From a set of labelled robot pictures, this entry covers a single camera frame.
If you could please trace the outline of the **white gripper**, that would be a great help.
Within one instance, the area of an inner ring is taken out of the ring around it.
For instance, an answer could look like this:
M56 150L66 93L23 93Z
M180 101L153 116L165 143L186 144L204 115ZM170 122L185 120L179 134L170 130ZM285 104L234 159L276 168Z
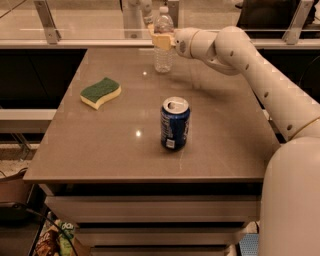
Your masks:
M201 46L198 40L200 30L196 28L184 28L178 30L175 36L172 34L154 34L154 24L147 26L154 46L163 50L175 47L179 56L189 59L199 59Z

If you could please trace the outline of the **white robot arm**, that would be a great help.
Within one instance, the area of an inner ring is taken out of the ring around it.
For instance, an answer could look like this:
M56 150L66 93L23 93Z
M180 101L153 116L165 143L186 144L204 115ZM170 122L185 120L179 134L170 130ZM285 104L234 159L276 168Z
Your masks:
M262 57L238 27L159 32L150 25L148 31L155 46L242 75L285 140L264 174L258 256L320 256L320 104Z

